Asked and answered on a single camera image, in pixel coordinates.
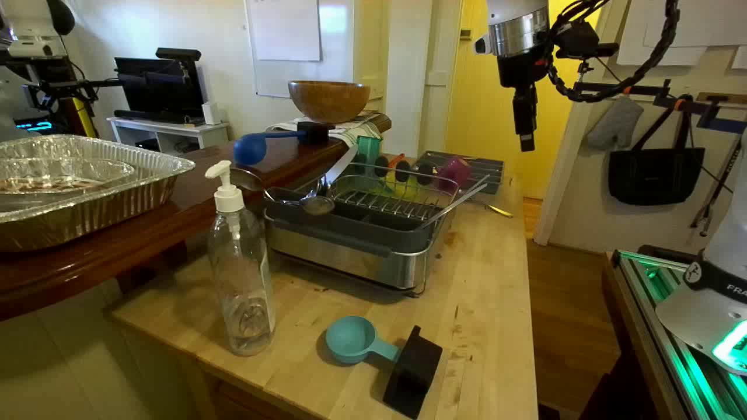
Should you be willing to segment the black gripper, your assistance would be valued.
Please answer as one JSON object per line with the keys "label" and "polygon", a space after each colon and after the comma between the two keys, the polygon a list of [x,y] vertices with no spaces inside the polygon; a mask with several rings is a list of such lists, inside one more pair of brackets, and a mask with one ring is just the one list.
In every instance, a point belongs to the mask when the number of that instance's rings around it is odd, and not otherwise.
{"label": "black gripper", "polygon": [[514,91],[514,128],[521,134],[521,152],[534,152],[537,91],[534,83],[549,71],[550,57],[530,50],[499,57],[499,83]]}

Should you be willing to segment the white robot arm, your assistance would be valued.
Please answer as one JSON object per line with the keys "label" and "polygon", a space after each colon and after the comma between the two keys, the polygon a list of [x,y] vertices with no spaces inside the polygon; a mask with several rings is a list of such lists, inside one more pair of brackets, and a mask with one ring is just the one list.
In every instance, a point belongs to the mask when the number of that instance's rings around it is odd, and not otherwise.
{"label": "white robot arm", "polygon": [[523,152],[534,148],[534,83],[538,79],[549,77],[555,91],[571,102],[599,102],[629,91],[669,49],[680,23],[680,0],[664,0],[660,36],[649,57],[629,77],[602,85],[597,92],[570,88],[552,61],[587,61],[614,50],[614,43],[602,43],[595,27],[586,20],[587,13],[606,2],[609,0],[571,0],[558,16],[550,16],[549,0],[486,0],[487,32],[473,49],[497,57],[499,83],[514,91],[514,130]]}

